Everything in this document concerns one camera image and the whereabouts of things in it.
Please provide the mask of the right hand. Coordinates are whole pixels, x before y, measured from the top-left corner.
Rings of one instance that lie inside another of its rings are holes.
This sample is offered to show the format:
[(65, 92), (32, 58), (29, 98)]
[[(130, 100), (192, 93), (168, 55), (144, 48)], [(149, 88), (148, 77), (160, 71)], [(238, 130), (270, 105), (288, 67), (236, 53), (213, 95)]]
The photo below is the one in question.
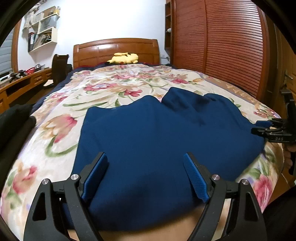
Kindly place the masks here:
[(291, 154), (296, 152), (296, 145), (283, 144), (283, 156), (285, 160), (285, 166), (290, 169), (292, 166)]

